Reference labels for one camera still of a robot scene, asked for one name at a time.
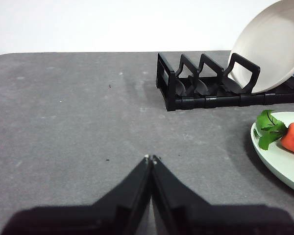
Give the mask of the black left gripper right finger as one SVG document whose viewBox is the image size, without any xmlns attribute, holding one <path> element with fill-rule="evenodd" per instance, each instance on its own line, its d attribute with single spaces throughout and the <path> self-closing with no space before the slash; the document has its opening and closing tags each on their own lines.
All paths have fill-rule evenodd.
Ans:
<svg viewBox="0 0 294 235">
<path fill-rule="evenodd" d="M 294 220 L 266 205 L 211 205 L 153 155 L 152 202 L 157 232 L 165 235 L 294 235 Z"/>
</svg>

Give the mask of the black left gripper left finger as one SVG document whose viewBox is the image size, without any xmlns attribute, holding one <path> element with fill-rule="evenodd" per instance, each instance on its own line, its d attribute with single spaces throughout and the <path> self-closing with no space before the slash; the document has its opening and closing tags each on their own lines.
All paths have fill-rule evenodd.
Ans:
<svg viewBox="0 0 294 235">
<path fill-rule="evenodd" d="M 152 161 L 143 158 L 92 205 L 35 207 L 15 213 L 3 235 L 133 235 L 150 201 Z"/>
</svg>

